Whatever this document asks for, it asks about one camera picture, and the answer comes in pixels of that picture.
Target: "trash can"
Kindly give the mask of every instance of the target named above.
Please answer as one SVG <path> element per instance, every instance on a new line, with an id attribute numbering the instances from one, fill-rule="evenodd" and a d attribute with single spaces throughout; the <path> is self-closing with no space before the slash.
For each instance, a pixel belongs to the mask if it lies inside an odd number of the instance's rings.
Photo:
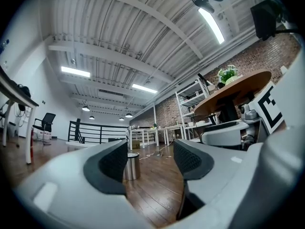
<path id="1" fill-rule="evenodd" d="M 125 180 L 135 180 L 140 177 L 139 153 L 128 153 L 127 164 L 124 169 L 123 178 Z"/>

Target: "fire extinguisher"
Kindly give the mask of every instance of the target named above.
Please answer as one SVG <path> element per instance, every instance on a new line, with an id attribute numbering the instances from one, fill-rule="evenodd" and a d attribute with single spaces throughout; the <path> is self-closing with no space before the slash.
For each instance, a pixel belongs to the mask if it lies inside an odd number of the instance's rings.
<path id="1" fill-rule="evenodd" d="M 34 139 L 34 129 L 30 133 L 30 157 L 33 158 L 33 139 Z"/>

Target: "cardboard box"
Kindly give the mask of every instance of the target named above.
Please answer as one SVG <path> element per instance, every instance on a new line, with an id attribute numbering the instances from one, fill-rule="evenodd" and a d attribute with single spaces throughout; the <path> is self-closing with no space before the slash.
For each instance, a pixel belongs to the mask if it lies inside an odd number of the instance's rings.
<path id="1" fill-rule="evenodd" d="M 132 141 L 132 149 L 134 148 L 140 148 L 140 141 L 139 140 L 133 140 Z"/>

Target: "dark brown hardwood floor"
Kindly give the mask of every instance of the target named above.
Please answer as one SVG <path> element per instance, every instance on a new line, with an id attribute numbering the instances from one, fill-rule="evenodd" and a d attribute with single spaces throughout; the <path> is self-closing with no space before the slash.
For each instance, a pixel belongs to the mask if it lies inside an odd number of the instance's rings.
<path id="1" fill-rule="evenodd" d="M 62 140 L 51 140 L 51 146 L 34 142 L 32 164 L 26 165 L 24 142 L 24 138 L 19 138 L 20 148 L 16 147 L 16 140 L 8 142 L 6 147 L 0 147 L 1 162 L 12 187 L 53 157 L 74 150 L 69 149 Z M 145 149 L 134 149 L 133 152 L 139 153 L 142 158 L 152 154 L 155 149 L 155 145 L 150 145 Z M 176 221 L 183 192 L 183 178 L 173 159 L 173 146 L 164 148 L 162 154 L 141 159 L 141 177 L 134 181 L 123 181 L 128 201 L 141 216 L 158 228 Z"/>

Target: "white table leg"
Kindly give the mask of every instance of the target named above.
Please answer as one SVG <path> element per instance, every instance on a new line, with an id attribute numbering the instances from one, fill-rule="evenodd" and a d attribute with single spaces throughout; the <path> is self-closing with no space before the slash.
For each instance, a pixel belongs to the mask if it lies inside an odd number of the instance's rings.
<path id="1" fill-rule="evenodd" d="M 5 114 L 3 136 L 2 136 L 2 145 L 4 147 L 6 146 L 6 133 L 8 131 L 10 108 L 12 107 L 13 104 L 14 104 L 14 102 L 12 100 L 9 100 L 9 106 L 8 106 L 8 109 L 6 110 L 6 114 Z"/>
<path id="2" fill-rule="evenodd" d="M 148 132 L 146 132 L 146 134 L 147 134 L 147 145 L 149 146 L 149 134 Z"/>
<path id="3" fill-rule="evenodd" d="M 164 129 L 164 143 L 165 143 L 165 145 L 167 145 L 165 129 Z"/>
<path id="4" fill-rule="evenodd" d="M 142 131 L 142 148 L 145 148 L 144 131 Z"/>
<path id="5" fill-rule="evenodd" d="M 182 138 L 182 139 L 185 139 L 185 138 L 184 138 L 184 135 L 183 135 L 183 127 L 182 127 L 182 126 L 180 127 L 180 131 L 181 131 L 181 138 Z"/>
<path id="6" fill-rule="evenodd" d="M 132 151 L 132 131 L 130 131 L 129 138 L 130 138 L 130 151 Z"/>
<path id="7" fill-rule="evenodd" d="M 157 147 L 159 147 L 159 135 L 158 135 L 158 130 L 156 130 L 156 142 L 157 142 Z"/>
<path id="8" fill-rule="evenodd" d="M 170 144 L 170 140 L 168 139 L 168 131 L 167 131 L 167 129 L 165 130 L 165 133 L 166 133 L 167 145 L 169 145 Z"/>
<path id="9" fill-rule="evenodd" d="M 34 124 L 34 116 L 35 116 L 35 110 L 36 107 L 32 108 L 30 111 L 30 117 L 28 120 L 28 126 L 27 126 L 27 134 L 25 138 L 25 160 L 27 164 L 31 163 L 31 131 L 32 131 L 32 126 Z"/>

